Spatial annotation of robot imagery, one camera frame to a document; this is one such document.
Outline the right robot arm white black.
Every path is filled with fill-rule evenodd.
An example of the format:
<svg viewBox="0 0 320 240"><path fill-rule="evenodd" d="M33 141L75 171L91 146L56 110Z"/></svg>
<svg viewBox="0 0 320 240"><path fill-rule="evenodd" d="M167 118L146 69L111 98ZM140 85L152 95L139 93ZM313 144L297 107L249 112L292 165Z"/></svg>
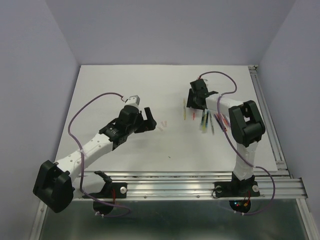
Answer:
<svg viewBox="0 0 320 240"><path fill-rule="evenodd" d="M215 111L218 117L229 118L230 131L236 142L236 162L231 181L214 182L216 198L242 197L245 194L260 196L255 181L254 161L258 142L266 132L264 121L257 104L233 100L209 91L205 81L200 78L190 83L187 98L188 108Z"/></svg>

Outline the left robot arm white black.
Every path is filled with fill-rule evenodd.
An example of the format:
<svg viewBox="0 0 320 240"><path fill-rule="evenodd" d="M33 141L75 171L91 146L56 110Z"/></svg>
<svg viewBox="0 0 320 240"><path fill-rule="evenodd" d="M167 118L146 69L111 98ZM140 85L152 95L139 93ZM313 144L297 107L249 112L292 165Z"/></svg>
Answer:
<svg viewBox="0 0 320 240"><path fill-rule="evenodd" d="M155 130L157 123L151 109L146 107L144 111L143 114L137 107L125 105L117 118L78 150L55 162L43 162L33 194L55 213L62 212L76 197L73 183L77 177L84 178L87 167L124 144L131 134Z"/></svg>

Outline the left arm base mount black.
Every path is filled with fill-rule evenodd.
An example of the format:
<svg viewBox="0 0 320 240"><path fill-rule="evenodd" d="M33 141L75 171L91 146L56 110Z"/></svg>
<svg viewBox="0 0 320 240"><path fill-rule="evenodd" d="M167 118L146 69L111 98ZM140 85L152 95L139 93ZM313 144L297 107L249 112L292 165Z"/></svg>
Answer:
<svg viewBox="0 0 320 240"><path fill-rule="evenodd" d="M84 178L86 185L81 197L93 200L92 207L96 216L119 218L131 213L129 207L117 203L117 200L127 197L127 183L113 182L110 176L100 170Z"/></svg>

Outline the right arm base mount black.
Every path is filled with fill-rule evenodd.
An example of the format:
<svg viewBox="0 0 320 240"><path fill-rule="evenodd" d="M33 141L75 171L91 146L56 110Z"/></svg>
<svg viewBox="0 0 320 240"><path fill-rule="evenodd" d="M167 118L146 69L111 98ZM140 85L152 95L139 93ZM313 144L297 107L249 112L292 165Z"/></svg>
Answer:
<svg viewBox="0 0 320 240"><path fill-rule="evenodd" d="M230 198L229 205L233 211L248 214L251 209L251 198L260 196L258 183L255 176L239 180L234 173L231 181L216 181L213 183L211 196L214 199Z"/></svg>

